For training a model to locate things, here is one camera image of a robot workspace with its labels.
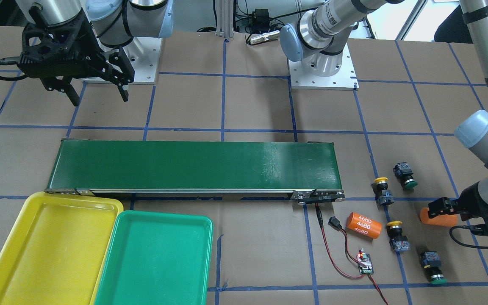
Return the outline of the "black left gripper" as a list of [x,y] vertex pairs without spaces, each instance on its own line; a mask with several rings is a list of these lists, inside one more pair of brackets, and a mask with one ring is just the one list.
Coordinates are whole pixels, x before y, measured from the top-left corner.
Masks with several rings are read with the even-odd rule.
[[482,218],[484,223],[469,226],[475,236],[488,237],[488,203],[478,194],[477,185],[463,190],[458,199],[440,197],[428,203],[428,212],[459,212],[461,220]]

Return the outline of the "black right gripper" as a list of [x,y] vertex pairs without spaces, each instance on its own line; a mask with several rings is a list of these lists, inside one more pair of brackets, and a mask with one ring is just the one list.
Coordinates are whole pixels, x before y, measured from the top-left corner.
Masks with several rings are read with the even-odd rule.
[[24,8],[28,20],[22,33],[17,67],[40,79],[48,90],[64,93],[78,107],[73,79],[98,77],[117,86],[124,102],[134,68],[124,50],[103,51],[82,8]]

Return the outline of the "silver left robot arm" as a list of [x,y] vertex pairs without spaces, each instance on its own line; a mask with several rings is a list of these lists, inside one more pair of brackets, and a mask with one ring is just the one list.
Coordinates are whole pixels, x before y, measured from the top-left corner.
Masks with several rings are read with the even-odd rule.
[[[282,27],[281,48],[289,61],[308,64],[311,74],[325,78],[321,61],[339,60],[351,26],[385,4],[386,0],[328,0]],[[461,0],[459,17],[448,23],[445,33],[447,41],[438,43],[445,49],[442,55],[419,51],[421,42],[402,45],[401,59],[407,64],[408,76],[416,84],[455,86],[452,80],[461,79],[464,69],[456,64],[451,44],[463,39],[476,54],[469,66],[483,73],[481,84],[488,89],[488,0]],[[454,135],[488,170],[488,111],[474,112],[456,127]],[[450,215],[459,215],[463,221],[481,218],[482,224],[464,228],[475,236],[488,237],[488,177],[461,191],[457,199],[442,197],[429,203],[428,218]]]

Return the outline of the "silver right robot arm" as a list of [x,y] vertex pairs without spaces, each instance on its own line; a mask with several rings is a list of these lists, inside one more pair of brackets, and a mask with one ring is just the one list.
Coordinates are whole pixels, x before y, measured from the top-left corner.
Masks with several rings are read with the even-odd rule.
[[114,84],[124,102],[135,79],[126,48],[138,37],[167,38],[174,29],[172,0],[18,0],[28,23],[17,67],[64,93],[74,106],[73,79]]

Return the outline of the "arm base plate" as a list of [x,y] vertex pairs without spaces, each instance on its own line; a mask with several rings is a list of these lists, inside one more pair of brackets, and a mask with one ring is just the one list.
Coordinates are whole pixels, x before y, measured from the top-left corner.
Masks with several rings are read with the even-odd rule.
[[302,61],[288,60],[292,89],[357,90],[360,88],[348,44],[334,56],[318,53]]
[[162,38],[134,37],[123,47],[134,68],[133,84],[155,85],[163,43]]

